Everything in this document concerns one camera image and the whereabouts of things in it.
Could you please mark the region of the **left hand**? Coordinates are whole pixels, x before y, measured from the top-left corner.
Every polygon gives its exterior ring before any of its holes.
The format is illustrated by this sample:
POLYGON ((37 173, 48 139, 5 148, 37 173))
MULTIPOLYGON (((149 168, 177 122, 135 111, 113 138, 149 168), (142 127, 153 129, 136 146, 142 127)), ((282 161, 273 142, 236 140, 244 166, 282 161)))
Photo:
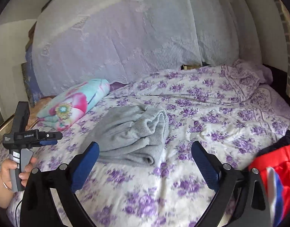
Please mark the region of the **left hand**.
MULTIPOLYGON (((19 174, 21 184, 26 186, 28 178, 34 165, 37 163, 35 157, 31 158, 30 163, 25 167, 25 172, 19 174)), ((15 170, 17 165, 10 159, 5 159, 0 169, 0 207, 7 208, 13 198, 14 193, 12 192, 12 182, 10 172, 15 170)))

